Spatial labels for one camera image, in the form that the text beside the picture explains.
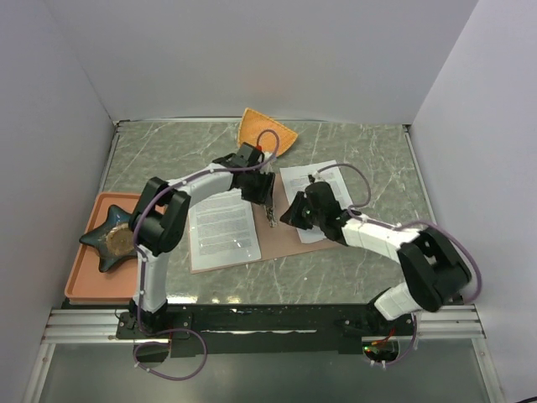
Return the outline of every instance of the table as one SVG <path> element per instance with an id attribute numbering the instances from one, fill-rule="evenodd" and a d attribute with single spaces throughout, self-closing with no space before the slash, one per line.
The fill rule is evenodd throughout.
<path id="1" fill-rule="evenodd" d="M 327 160 L 349 162 L 371 182 L 363 211 L 387 222 L 428 219 L 429 210 L 403 126 L 282 122 L 299 134 L 274 168 Z M 238 121 L 122 122 L 105 191 L 141 192 L 153 176 L 180 178 L 237 149 Z M 341 169 L 352 199 L 365 186 Z M 190 274 L 187 237 L 169 262 L 170 303 L 363 303 L 403 280 L 393 261 L 358 248 L 338 248 Z"/>

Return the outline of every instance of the gray wall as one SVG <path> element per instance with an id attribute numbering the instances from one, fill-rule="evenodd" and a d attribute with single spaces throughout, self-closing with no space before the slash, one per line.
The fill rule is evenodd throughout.
<path id="1" fill-rule="evenodd" d="M 45 0 L 113 119 L 411 123 L 477 0 Z"/>
<path id="2" fill-rule="evenodd" d="M 0 2 L 0 400 L 20 401 L 112 135 L 38 0 Z"/>
<path id="3" fill-rule="evenodd" d="M 508 401 L 537 395 L 537 2 L 481 0 L 412 126 L 439 221 L 482 266 Z"/>

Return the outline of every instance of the wall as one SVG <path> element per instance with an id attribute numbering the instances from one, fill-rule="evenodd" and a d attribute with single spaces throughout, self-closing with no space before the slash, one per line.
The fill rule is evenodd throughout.
<path id="1" fill-rule="evenodd" d="M 0 390 L 20 401 L 63 294 L 112 123 L 37 0 L 0 2 Z"/>
<path id="2" fill-rule="evenodd" d="M 508 401 L 537 395 L 537 2 L 481 0 L 411 135 L 439 221 L 482 266 Z"/>
<path id="3" fill-rule="evenodd" d="M 45 0 L 113 119 L 411 123 L 477 0 Z"/>

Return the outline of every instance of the dark star-shaped dish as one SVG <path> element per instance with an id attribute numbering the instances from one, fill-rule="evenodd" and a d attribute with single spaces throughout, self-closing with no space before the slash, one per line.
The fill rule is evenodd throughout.
<path id="1" fill-rule="evenodd" d="M 133 232 L 128 228 L 130 214 L 112 204 L 108 208 L 107 220 L 99 227 L 85 233 L 80 243 L 92 246 L 99 253 L 99 271 L 106 273 L 128 259 L 136 258 Z"/>

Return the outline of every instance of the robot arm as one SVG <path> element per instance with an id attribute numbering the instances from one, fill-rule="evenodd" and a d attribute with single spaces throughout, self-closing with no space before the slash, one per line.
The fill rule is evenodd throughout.
<path id="1" fill-rule="evenodd" d="M 352 217 L 341 208 L 327 182 L 312 176 L 310 182 L 280 221 L 301 229 L 317 226 L 333 241 L 369 249 L 399 263 L 405 281 L 370 302 L 386 321 L 420 309 L 438 311 L 472 279 L 449 239 L 434 228 L 398 231 L 360 212 L 354 212 L 358 218 Z"/>
<path id="2" fill-rule="evenodd" d="M 165 310 L 169 254 L 183 236 L 191 207 L 218 193 L 241 189 L 242 199 L 264 205 L 267 215 L 272 213 L 275 174 L 261 170 L 240 171 L 241 168 L 257 165 L 263 158 L 265 156 L 260 149 L 243 144 L 236 154 L 214 160 L 204 170 L 189 175 L 192 178 L 202 171 L 211 172 L 190 183 L 186 177 L 172 181 L 154 177 L 148 181 L 129 221 L 131 230 L 137 227 L 145 208 L 162 190 L 180 182 L 184 185 L 169 191 L 159 200 L 158 206 L 165 207 L 164 213 L 153 208 L 138 233 L 138 284 L 133 302 L 137 306 L 141 304 L 146 317 L 154 317 L 155 312 Z"/>

